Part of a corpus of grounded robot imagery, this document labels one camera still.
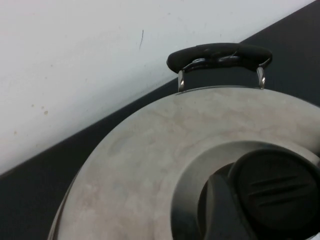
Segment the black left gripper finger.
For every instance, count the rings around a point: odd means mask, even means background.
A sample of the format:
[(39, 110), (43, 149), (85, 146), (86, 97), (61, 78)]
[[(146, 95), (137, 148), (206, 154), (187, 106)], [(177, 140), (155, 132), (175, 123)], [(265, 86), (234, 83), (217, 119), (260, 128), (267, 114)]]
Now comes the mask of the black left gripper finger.
[(207, 181), (206, 240), (240, 240), (242, 225), (232, 197), (231, 189), (225, 178), (213, 174)]

